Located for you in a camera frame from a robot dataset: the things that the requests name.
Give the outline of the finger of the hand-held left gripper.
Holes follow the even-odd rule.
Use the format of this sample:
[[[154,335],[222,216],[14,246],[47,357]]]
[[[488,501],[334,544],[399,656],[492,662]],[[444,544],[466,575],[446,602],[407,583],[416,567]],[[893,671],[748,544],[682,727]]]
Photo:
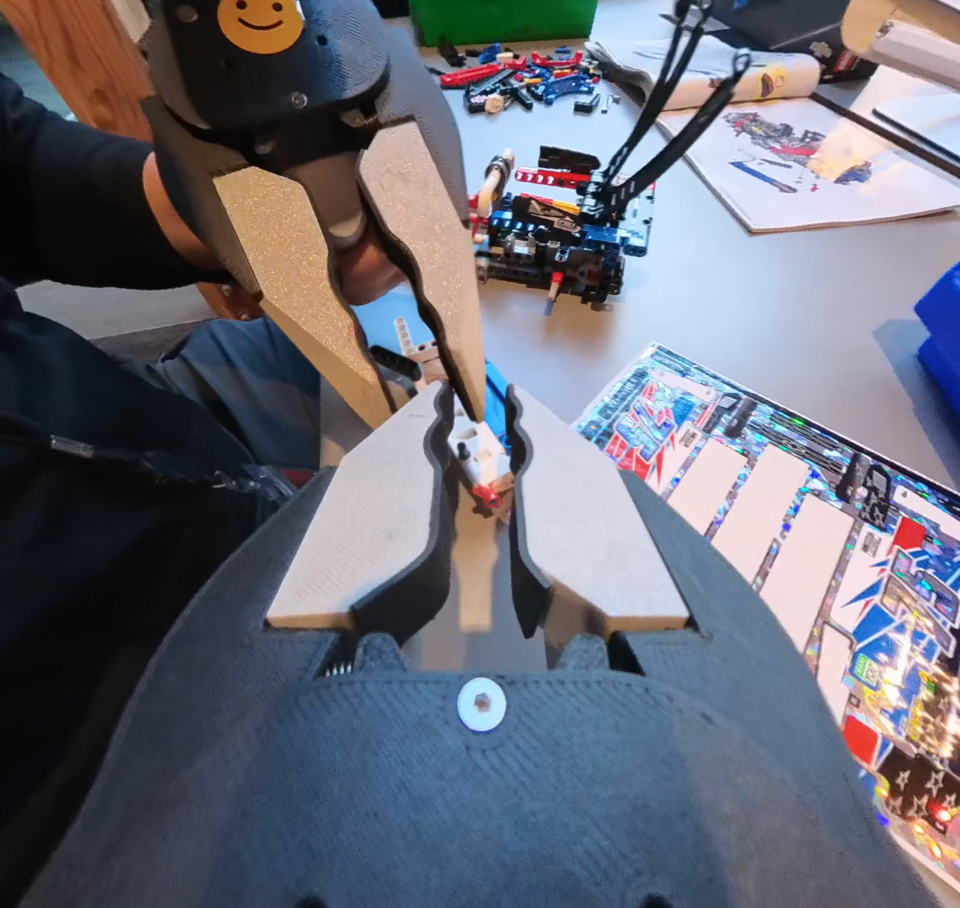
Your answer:
[[[474,422],[486,414],[486,361],[473,237],[414,120],[382,127],[357,161],[367,212],[409,282],[448,381]]]
[[[396,410],[392,394],[334,286],[328,241],[306,189],[256,167],[221,174],[213,187],[266,314],[367,426],[387,422]]]

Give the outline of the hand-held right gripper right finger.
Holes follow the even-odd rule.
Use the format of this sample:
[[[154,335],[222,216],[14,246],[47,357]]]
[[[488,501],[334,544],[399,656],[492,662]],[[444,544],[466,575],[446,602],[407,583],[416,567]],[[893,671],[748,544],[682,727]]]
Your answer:
[[[510,592],[523,638],[676,630],[690,611],[622,473],[520,386],[507,391]]]

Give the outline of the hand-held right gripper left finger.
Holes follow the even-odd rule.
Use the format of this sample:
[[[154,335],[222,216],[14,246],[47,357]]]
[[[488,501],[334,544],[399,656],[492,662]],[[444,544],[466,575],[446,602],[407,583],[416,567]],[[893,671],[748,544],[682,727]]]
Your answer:
[[[266,612],[276,629],[386,634],[405,644],[450,593],[454,392],[435,382],[334,471]]]

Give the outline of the white and blue brick panel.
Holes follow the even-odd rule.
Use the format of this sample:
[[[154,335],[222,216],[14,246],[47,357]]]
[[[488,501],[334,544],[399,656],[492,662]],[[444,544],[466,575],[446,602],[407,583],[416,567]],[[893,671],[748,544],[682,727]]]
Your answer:
[[[411,332],[403,315],[364,321],[370,355],[398,404],[421,394],[433,383],[449,379],[436,339],[415,338],[425,330],[420,325]],[[506,424],[508,383],[490,360],[485,361],[485,379],[484,420],[472,420],[461,401],[455,399],[448,447],[473,499],[474,513],[507,524],[514,487]]]

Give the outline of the toy brick car model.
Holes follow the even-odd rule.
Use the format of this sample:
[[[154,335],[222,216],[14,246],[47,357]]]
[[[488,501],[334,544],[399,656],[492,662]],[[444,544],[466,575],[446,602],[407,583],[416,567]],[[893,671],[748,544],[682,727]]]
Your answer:
[[[511,281],[546,293],[545,313],[563,294],[598,306],[621,293],[628,257],[647,251],[656,182],[680,161],[731,103],[752,65],[747,48],[726,58],[727,72],[708,83],[704,103],[679,133],[631,175],[624,167],[666,110],[691,66],[714,0],[678,0],[676,24],[640,115],[606,165],[593,156],[542,146],[538,166],[519,168],[503,151],[486,168],[495,186],[476,195],[476,279]]]

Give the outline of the person's left forearm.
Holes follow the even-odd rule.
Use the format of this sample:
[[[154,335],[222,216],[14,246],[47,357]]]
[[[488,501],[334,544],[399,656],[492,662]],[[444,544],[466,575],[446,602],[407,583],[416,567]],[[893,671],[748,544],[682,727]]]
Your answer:
[[[6,283],[161,287],[179,261],[147,200],[149,155],[145,143],[66,120],[2,75]]]

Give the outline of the person's left hand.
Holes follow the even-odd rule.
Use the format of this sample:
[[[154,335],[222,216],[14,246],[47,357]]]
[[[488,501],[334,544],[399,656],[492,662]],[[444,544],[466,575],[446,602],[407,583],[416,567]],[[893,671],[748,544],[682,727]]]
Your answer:
[[[143,164],[142,186],[150,212],[172,248],[196,268],[219,273],[223,265],[194,234],[167,194],[158,159],[153,152],[149,153]],[[390,261],[370,227],[353,245],[338,248],[334,261],[339,272],[341,293],[350,305],[374,302],[405,279],[404,273]]]

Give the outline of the person's blue jeans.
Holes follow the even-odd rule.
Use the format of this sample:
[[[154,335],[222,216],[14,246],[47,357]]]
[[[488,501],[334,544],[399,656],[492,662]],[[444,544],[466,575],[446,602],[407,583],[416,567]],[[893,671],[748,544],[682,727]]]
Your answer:
[[[320,468],[322,377],[268,317],[204,322],[160,360],[135,368],[198,404],[254,463]]]

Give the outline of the holographic sticker sheet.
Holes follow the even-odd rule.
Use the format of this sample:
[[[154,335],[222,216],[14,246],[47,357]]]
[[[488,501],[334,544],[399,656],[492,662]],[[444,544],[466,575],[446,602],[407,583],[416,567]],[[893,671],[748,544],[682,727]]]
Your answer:
[[[958,894],[958,492],[657,343],[572,426],[764,600],[880,825]]]

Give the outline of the pile of loose toy bricks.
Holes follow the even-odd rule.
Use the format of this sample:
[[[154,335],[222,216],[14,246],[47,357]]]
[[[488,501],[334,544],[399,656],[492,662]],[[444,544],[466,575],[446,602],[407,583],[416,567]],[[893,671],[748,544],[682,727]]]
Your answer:
[[[458,50],[446,39],[439,53],[446,67],[428,71],[442,90],[458,91],[471,116],[497,116],[510,108],[531,112],[558,100],[599,93],[604,73],[583,49],[559,46],[546,53],[520,53],[498,42]]]

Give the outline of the open instruction booklet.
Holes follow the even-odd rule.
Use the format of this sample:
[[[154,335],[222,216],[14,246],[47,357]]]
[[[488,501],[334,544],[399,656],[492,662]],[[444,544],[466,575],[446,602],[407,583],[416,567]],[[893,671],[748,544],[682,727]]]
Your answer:
[[[687,164],[752,234],[870,225],[958,211],[958,176],[813,98],[819,64],[751,51]]]

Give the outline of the blue plastic bin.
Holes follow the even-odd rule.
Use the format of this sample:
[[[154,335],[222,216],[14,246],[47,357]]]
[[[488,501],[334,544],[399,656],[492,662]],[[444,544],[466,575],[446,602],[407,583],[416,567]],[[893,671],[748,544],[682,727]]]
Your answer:
[[[946,271],[916,303],[927,337],[918,360],[959,417],[959,264]]]

